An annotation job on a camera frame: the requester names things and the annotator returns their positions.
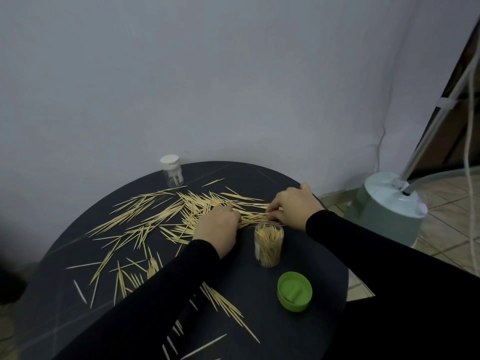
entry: white flip-top cap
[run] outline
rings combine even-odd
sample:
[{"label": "white flip-top cap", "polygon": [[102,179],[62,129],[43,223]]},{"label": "white flip-top cap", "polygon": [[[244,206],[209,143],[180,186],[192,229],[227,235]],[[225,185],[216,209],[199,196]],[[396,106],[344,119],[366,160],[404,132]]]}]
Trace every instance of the white flip-top cap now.
[{"label": "white flip-top cap", "polygon": [[162,163],[163,169],[165,170],[171,170],[180,167],[179,156],[175,154],[165,155],[160,159],[160,163]]}]

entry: container with white lid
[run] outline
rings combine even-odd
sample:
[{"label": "container with white lid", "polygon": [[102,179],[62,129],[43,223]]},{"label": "container with white lid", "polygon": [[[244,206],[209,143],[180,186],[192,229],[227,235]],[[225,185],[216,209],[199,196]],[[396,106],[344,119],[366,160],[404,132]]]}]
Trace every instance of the container with white lid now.
[{"label": "container with white lid", "polygon": [[182,167],[178,155],[165,155],[160,159],[166,183],[169,187],[178,187],[183,184]]}]

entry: black tabletop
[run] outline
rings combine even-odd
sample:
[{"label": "black tabletop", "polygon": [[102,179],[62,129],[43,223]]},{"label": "black tabletop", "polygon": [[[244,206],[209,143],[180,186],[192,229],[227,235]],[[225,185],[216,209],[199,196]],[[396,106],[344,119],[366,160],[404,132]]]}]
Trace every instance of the black tabletop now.
[{"label": "black tabletop", "polygon": [[[271,169],[235,162],[201,162],[182,166],[184,184],[181,192],[225,192],[227,186],[245,197],[272,201],[287,187],[299,183]],[[213,180],[223,181],[201,187]],[[109,194],[76,219],[52,245],[33,274],[30,284],[17,304],[16,336],[21,359],[50,359],[74,337],[113,306],[116,272],[109,272],[117,259],[125,265],[125,257],[145,258],[142,250],[125,245],[102,271],[93,308],[82,302],[73,280],[79,284],[87,301],[93,294],[88,285],[97,265],[75,269],[68,266],[101,262],[109,248],[105,241],[93,241],[87,231],[112,218],[112,206],[142,193],[167,188],[161,171],[139,178]],[[107,231],[119,235],[126,227],[152,216],[156,211],[142,213],[128,224]],[[179,222],[173,218],[172,223]],[[158,252],[165,264],[175,257],[178,246],[152,232],[147,245]],[[347,299],[348,269],[325,247],[305,233],[285,227],[282,257],[278,266],[263,268],[254,255],[254,231],[243,228],[237,245],[222,260],[223,270],[207,283],[244,315],[244,322],[260,340],[250,334],[221,310],[216,312],[207,299],[197,293],[192,306],[180,316],[185,335],[174,338],[180,357],[207,344],[223,334],[223,339],[195,354],[192,359],[319,359],[332,339],[333,332]],[[308,309],[292,313],[277,299],[277,281],[281,274],[296,271],[306,276],[313,287]],[[176,359],[172,351],[170,357]]]}]

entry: green bowl-shaped lid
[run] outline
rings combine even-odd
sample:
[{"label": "green bowl-shaped lid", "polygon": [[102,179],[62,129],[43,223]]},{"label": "green bowl-shaped lid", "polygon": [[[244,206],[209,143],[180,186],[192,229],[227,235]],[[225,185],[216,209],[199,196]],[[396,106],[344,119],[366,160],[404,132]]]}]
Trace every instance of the green bowl-shaped lid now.
[{"label": "green bowl-shaped lid", "polygon": [[301,312],[312,299],[312,285],[299,272],[285,272],[278,279],[277,296],[287,310]]}]

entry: forearm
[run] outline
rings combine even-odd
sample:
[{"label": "forearm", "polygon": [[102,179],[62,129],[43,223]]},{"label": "forearm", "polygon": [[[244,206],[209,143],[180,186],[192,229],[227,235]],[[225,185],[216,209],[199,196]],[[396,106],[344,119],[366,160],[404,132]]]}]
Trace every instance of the forearm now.
[{"label": "forearm", "polygon": [[471,274],[415,249],[320,211],[307,221],[307,234],[350,268],[376,295],[435,296],[445,285],[460,293],[478,290]]},{"label": "forearm", "polygon": [[146,358],[161,348],[179,314],[220,259],[194,240],[183,252],[76,337],[60,359]]}]

